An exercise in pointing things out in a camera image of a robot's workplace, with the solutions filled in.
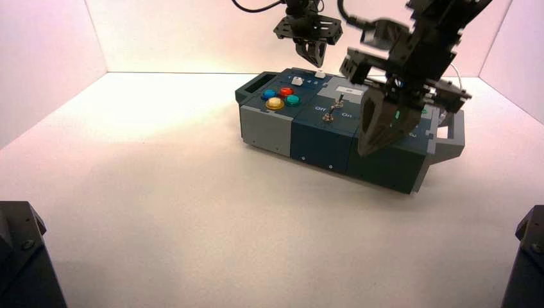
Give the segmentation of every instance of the gray handle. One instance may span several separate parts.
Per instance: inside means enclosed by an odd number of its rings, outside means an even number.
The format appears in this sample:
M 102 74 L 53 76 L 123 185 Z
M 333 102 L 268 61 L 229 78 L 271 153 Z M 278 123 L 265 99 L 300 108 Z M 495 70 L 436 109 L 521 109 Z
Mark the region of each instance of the gray handle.
M 448 138 L 435 138 L 436 148 L 431 158 L 431 164 L 456 158 L 464 149 L 464 112 L 454 114 L 449 120 Z

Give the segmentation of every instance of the white wall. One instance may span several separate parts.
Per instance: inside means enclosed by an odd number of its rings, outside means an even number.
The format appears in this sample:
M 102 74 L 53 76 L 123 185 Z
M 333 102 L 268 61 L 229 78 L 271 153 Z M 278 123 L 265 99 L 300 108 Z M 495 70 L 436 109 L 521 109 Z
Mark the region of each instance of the white wall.
M 0 0 L 0 148 L 105 72 L 84 0 Z
M 239 0 L 258 8 L 273 0 Z M 110 71 L 257 73 L 286 67 L 310 67 L 290 40 L 272 32 L 285 6 L 249 14 L 230 0 L 87 0 Z M 348 13 L 367 19 L 390 17 L 406 22 L 406 0 L 347 0 Z M 510 0 L 494 0 L 471 23 L 456 64 L 464 76 L 477 76 Z M 337 17 L 335 0 L 325 0 L 324 15 Z M 358 47 L 361 33 L 344 27 L 329 46 L 323 69 L 336 73 L 348 46 Z
M 544 2 L 514 0 L 481 78 L 544 123 Z

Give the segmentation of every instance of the blue button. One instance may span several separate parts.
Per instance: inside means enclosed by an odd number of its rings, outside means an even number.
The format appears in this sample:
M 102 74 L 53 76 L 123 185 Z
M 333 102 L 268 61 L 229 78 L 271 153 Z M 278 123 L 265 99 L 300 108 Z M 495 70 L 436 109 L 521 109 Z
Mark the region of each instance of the blue button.
M 266 91 L 264 91 L 264 92 L 262 93 L 262 99 L 264 99 L 264 100 L 266 100 L 266 101 L 267 101 L 269 98 L 275 98 L 275 97 L 276 97 L 276 91 L 274 91 L 274 90 L 268 89 L 268 90 L 266 90 Z
M 300 105 L 300 98 L 296 95 L 289 95 L 285 102 L 287 103 L 287 106 L 295 107 Z

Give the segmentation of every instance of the white sticker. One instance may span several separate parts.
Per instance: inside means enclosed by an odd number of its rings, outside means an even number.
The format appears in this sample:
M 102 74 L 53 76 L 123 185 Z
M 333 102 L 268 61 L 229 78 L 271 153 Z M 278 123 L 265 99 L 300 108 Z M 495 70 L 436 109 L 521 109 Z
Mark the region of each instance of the white sticker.
M 355 95 L 362 95 L 361 90 L 346 88 L 346 87 L 338 87 L 338 88 L 336 88 L 336 91 L 349 93 L 349 94 L 355 94 Z

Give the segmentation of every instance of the red button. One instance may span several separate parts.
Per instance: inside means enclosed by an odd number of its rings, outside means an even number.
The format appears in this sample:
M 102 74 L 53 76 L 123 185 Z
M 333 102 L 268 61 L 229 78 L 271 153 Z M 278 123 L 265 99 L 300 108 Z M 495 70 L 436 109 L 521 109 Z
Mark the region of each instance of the red button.
M 281 96 L 289 96 L 294 94 L 294 91 L 291 88 L 281 88 L 280 89 L 280 95 Z

